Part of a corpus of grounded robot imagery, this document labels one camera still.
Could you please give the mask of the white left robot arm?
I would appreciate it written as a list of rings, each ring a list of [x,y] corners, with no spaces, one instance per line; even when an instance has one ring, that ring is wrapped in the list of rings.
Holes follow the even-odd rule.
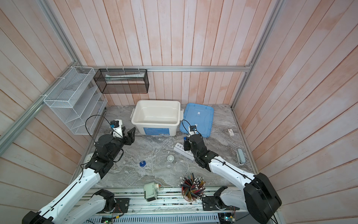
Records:
[[[81,174],[55,199],[38,212],[30,211],[22,219],[24,224],[82,224],[98,212],[112,214],[117,209],[114,193],[100,189],[84,204],[74,209],[79,200],[109,172],[123,146],[135,141],[135,128],[116,137],[104,134],[95,143],[96,151]]]

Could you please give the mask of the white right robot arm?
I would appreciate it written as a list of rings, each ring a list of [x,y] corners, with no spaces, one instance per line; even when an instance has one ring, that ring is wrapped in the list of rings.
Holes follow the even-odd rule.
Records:
[[[199,133],[185,138],[184,150],[192,152],[194,161],[200,167],[220,175],[238,188],[231,190],[222,186],[217,190],[212,198],[217,208],[233,206],[248,211],[260,224],[266,224],[275,218],[275,212],[282,201],[265,174],[255,175],[226,162],[217,153],[207,149]]]

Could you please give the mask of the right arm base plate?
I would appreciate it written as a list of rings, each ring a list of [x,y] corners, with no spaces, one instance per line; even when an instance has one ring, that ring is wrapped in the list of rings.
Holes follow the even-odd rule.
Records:
[[[228,211],[239,210],[240,208],[225,205],[219,197],[204,196],[201,198],[204,211]]]

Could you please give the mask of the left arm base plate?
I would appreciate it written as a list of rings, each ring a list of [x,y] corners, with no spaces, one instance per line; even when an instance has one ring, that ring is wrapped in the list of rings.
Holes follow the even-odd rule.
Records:
[[[103,211],[105,213],[127,213],[129,208],[130,198],[109,198],[106,200]]]

